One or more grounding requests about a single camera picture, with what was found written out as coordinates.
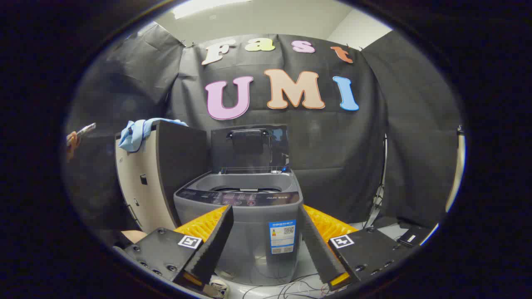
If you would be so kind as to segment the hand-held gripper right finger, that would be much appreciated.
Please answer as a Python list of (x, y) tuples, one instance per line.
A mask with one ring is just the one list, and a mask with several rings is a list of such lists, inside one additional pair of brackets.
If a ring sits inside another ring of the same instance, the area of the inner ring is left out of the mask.
[(410, 253), (375, 228), (356, 230), (330, 215), (303, 205), (301, 233), (318, 276), (331, 291), (362, 283), (391, 269)]

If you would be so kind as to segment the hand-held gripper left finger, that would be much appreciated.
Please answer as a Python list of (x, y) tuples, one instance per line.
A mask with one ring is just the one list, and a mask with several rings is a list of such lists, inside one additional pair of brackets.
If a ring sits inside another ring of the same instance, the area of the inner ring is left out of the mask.
[(232, 206), (221, 206), (174, 229), (157, 228), (122, 251), (151, 276), (188, 291), (210, 282), (234, 224)]

